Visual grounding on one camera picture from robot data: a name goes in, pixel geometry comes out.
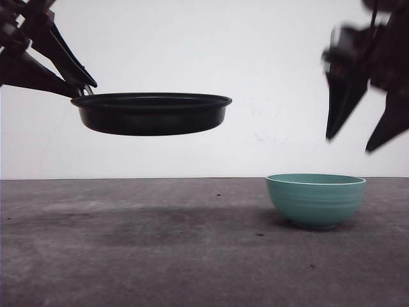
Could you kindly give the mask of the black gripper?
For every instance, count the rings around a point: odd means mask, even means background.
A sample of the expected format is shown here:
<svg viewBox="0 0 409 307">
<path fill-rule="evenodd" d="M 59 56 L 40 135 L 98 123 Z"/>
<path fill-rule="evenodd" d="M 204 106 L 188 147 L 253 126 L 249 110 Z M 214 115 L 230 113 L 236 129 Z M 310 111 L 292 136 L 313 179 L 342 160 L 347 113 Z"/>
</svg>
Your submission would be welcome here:
<svg viewBox="0 0 409 307">
<path fill-rule="evenodd" d="M 58 27 L 54 1 L 1 1 L 1 86 L 78 97 L 76 88 L 97 87 Z M 26 53 L 29 46 L 49 59 L 64 80 Z"/>
<path fill-rule="evenodd" d="M 326 138 L 332 140 L 365 95 L 368 83 L 388 92 L 366 145 L 374 152 L 408 130 L 408 1 L 362 1 L 370 24 L 343 24 L 323 51 L 329 90 Z"/>
</svg>

